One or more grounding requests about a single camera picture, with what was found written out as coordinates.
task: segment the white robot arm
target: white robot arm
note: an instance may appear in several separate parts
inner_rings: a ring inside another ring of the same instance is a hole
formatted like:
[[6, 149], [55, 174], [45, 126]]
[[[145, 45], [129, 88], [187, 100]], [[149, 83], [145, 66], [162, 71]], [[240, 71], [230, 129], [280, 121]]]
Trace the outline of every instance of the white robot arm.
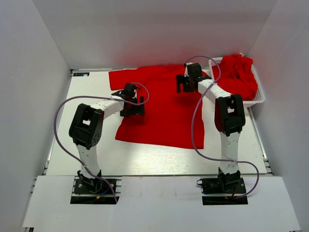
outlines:
[[[137, 86], [127, 83], [123, 90], [112, 94], [111, 100], [100, 101], [92, 105], [80, 104], [69, 130], [69, 136], [76, 144], [80, 159], [87, 165], [89, 171], [97, 176], [101, 176], [97, 159], [97, 144], [102, 136], [104, 119], [117, 112], [120, 112], [120, 116], [144, 115], [145, 113], [143, 104], [136, 106], [114, 99], [138, 103]], [[93, 178], [84, 166], [81, 166], [77, 175], [83, 184], [87, 184], [88, 189], [92, 188], [96, 191], [99, 180]]]
[[[197, 91], [203, 94], [213, 83], [209, 76], [203, 76], [198, 63], [185, 64], [184, 75], [177, 75], [177, 92]], [[215, 104], [215, 125], [221, 137], [221, 159], [238, 159], [238, 141], [242, 127], [245, 125], [245, 116], [242, 98], [232, 95], [220, 88], [217, 84], [207, 92], [206, 97]], [[236, 162], [221, 161], [219, 166], [218, 183], [223, 191], [235, 188], [240, 181], [240, 171]]]

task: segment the red cloth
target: red cloth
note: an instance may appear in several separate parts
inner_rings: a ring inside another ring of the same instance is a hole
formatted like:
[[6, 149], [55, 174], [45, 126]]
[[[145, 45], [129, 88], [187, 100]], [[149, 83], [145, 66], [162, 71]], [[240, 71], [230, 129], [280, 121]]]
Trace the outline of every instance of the red cloth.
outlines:
[[[231, 94], [240, 94], [244, 101], [251, 101], [257, 92], [257, 83], [251, 71], [252, 59], [232, 55], [223, 57], [219, 64], [221, 77], [218, 85]], [[218, 78], [219, 70], [215, 65], [212, 67], [215, 80]]]
[[[177, 93], [176, 75], [184, 73], [183, 65], [141, 67], [136, 70], [109, 72], [112, 90], [123, 89], [128, 82], [139, 82], [147, 87], [150, 98], [145, 104], [145, 115], [125, 117], [118, 128], [116, 139], [143, 144], [193, 148], [191, 119], [200, 94]], [[147, 93], [138, 88], [138, 98]], [[195, 142], [204, 147], [202, 104], [195, 120]]]

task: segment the wire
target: wire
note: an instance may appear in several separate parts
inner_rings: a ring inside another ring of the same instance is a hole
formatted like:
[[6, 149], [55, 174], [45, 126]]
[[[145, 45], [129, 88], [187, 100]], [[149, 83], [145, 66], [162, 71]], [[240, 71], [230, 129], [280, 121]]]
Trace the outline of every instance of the wire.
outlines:
[[199, 150], [197, 149], [197, 146], [195, 144], [195, 140], [194, 140], [194, 121], [195, 121], [195, 117], [197, 115], [197, 110], [198, 110], [198, 107], [199, 105], [201, 104], [201, 102], [203, 101], [203, 97], [206, 96], [207, 92], [219, 81], [220, 77], [221, 77], [221, 69], [220, 69], [220, 66], [218, 65], [218, 63], [210, 58], [210, 57], [207, 57], [207, 56], [195, 56], [195, 57], [191, 57], [190, 59], [187, 60], [190, 61], [191, 59], [193, 58], [196, 58], [196, 57], [203, 57], [203, 58], [207, 58], [207, 59], [210, 59], [211, 61], [213, 61], [216, 66], [218, 67], [218, 70], [219, 70], [219, 75], [218, 75], [218, 78], [213, 81], [209, 86], [208, 88], [205, 90], [205, 92], [202, 94], [202, 96], [200, 97], [200, 99], [198, 100], [197, 102], [197, 106], [195, 107], [195, 110], [194, 110], [194, 113], [193, 113], [193, 116], [192, 116], [192, 121], [191, 121], [191, 141], [192, 141], [192, 145], [193, 145], [193, 148], [194, 150], [203, 158], [207, 159], [207, 160], [212, 160], [212, 161], [222, 161], [222, 162], [236, 162], [236, 163], [247, 163], [247, 164], [250, 164], [251, 166], [253, 166], [256, 170], [256, 174], [257, 174], [257, 177], [256, 177], [256, 182], [254, 184], [254, 186], [252, 187], [252, 189], [250, 191], [248, 191], [247, 193], [241, 195], [241, 196], [237, 196], [237, 197], [234, 197], [235, 199], [236, 198], [242, 198], [242, 197], [245, 197], [245, 196], [248, 196], [250, 193], [253, 192], [253, 190], [256, 188], [258, 182], [259, 182], [259, 179], [260, 179], [260, 173], [259, 173], [259, 170], [257, 169], [257, 167], [249, 162], [249, 161], [238, 161], [238, 160], [230, 160], [230, 159], [215, 159], [215, 158], [211, 158], [211, 157], [207, 157], [207, 156], [204, 156], [202, 153], [199, 152]]
[[[147, 92], [147, 100], [142, 102], [142, 103], [133, 103], [133, 102], [130, 102], [130, 101], [126, 101], [126, 100], [123, 100], [123, 99], [113, 99], [114, 101], [120, 101], [120, 102], [126, 102], [126, 103], [129, 103], [129, 104], [132, 104], [132, 105], [143, 105], [145, 104], [148, 100], [149, 100], [149, 97], [150, 97], [150, 94], [149, 94], [149, 91], [148, 89], [142, 85], [141, 83], [138, 83], [138, 82], [132, 82], [132, 84], [138, 84], [140, 86], [142, 86], [146, 92]], [[75, 155], [73, 155], [71, 152], [69, 152], [63, 145], [62, 143], [60, 142], [59, 140], [59, 137], [58, 137], [58, 134], [57, 134], [57, 117], [58, 117], [58, 114], [59, 114], [59, 111], [61, 110], [61, 108], [64, 106], [65, 103], [69, 102], [69, 101], [72, 101], [74, 99], [78, 99], [78, 98], [91, 98], [91, 99], [103, 99], [103, 100], [110, 100], [111, 98], [107, 98], [107, 97], [97, 97], [97, 96], [87, 96], [87, 95], [81, 95], [81, 96], [75, 96], [75, 97], [71, 97], [71, 98], [68, 98], [66, 99], [64, 102], [62, 102], [59, 107], [56, 109], [56, 112], [55, 112], [55, 117], [54, 117], [54, 122], [53, 122], [53, 129], [54, 129], [54, 134], [55, 134], [55, 139], [58, 143], [58, 145], [62, 148], [62, 150], [64, 150], [69, 156], [71, 156], [72, 158], [76, 159], [78, 162], [80, 162], [80, 164], [85, 168], [85, 170], [89, 173], [89, 175], [91, 175], [92, 177], [94, 178], [97, 178], [99, 180], [102, 180], [104, 181], [111, 189], [112, 191], [112, 194], [114, 196], [114, 199], [117, 203], [117, 198], [116, 198], [116, 194], [111, 186], [111, 184], [108, 182], [108, 180], [106, 180], [105, 178], [103, 177], [100, 177], [100, 176], [96, 176], [94, 175], [93, 173], [91, 173], [91, 171], [87, 168], [86, 164], [81, 160], [79, 159], [78, 157], [76, 157]]]
[[101, 186], [100, 186], [100, 188], [98, 189], [98, 191], [96, 191], [96, 192], [91, 192], [91, 191], [89, 191], [89, 192], [91, 192], [91, 193], [97, 193], [97, 192], [99, 192], [99, 191], [101, 190], [101, 188], [102, 188], [102, 183], [101, 183]]
[[107, 192], [108, 192], [108, 190], [106, 190], [104, 193], [102, 193], [102, 194], [100, 195], [100, 197], [103, 197], [103, 195], [105, 195]]
[[233, 194], [231, 195], [231, 196], [227, 196], [227, 197], [225, 197], [226, 199], [231, 199], [232, 197], [234, 197], [235, 196], [235, 194], [236, 194], [236, 188], [234, 188], [234, 192], [233, 192]]

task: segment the white platform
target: white platform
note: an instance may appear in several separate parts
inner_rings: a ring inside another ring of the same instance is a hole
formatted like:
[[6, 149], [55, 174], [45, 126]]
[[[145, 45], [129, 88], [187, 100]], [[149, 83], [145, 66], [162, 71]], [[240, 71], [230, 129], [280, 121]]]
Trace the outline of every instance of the white platform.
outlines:
[[[67, 97], [77, 95], [108, 97], [111, 93], [108, 72], [91, 72], [89, 76], [72, 77]], [[58, 129], [59, 138], [63, 145], [77, 156], [76, 146], [69, 137], [69, 127], [80, 103], [92, 104], [97, 101], [77, 99], [68, 102], [64, 107]], [[260, 173], [266, 173], [262, 150], [255, 136], [247, 109], [245, 109], [245, 115], [246, 125], [239, 139], [239, 160], [253, 162]], [[103, 175], [206, 175], [218, 173], [219, 163], [200, 157], [192, 149], [115, 140], [121, 121], [122, 118], [118, 113], [110, 116], [103, 123], [102, 139], [97, 146], [98, 162]], [[214, 125], [214, 105], [208, 99], [203, 101], [203, 121], [205, 145], [201, 151], [207, 156], [220, 158], [221, 142], [219, 132]], [[247, 164], [239, 164], [239, 168], [242, 174], [255, 173], [254, 168]], [[55, 143], [47, 175], [76, 175], [78, 170], [80, 170], [80, 164]]]
[[[261, 177], [248, 205], [202, 205], [192, 177], [123, 177], [117, 205], [70, 204], [74, 176], [39, 176], [23, 227], [38, 232], [289, 232], [299, 225], [281, 177]], [[255, 177], [245, 177], [251, 188]]]

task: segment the white plastic basket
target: white plastic basket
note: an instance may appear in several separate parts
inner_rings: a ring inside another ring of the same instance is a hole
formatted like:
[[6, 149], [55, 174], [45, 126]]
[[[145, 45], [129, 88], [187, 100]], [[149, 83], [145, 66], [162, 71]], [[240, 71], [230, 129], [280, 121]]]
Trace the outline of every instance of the white plastic basket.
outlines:
[[[213, 58], [218, 64], [221, 63], [221, 60], [222, 60], [222, 57], [217, 57], [217, 58]], [[214, 80], [214, 76], [213, 76], [213, 71], [212, 71], [212, 67], [215, 65], [215, 63], [212, 61], [212, 60], [209, 60], [209, 68], [211, 70], [211, 78]], [[252, 65], [251, 67], [251, 71], [254, 75], [254, 78], [257, 82], [257, 92], [256, 92], [256, 95], [255, 97], [252, 99], [252, 101], [244, 101], [243, 102], [243, 105], [244, 107], [251, 107], [253, 106], [254, 104], [256, 103], [262, 103], [265, 101], [265, 95], [264, 95], [264, 92], [263, 92], [263, 89], [262, 89], [262, 86], [261, 86], [261, 82], [259, 80], [259, 77], [255, 71], [255, 68], [254, 66]]]

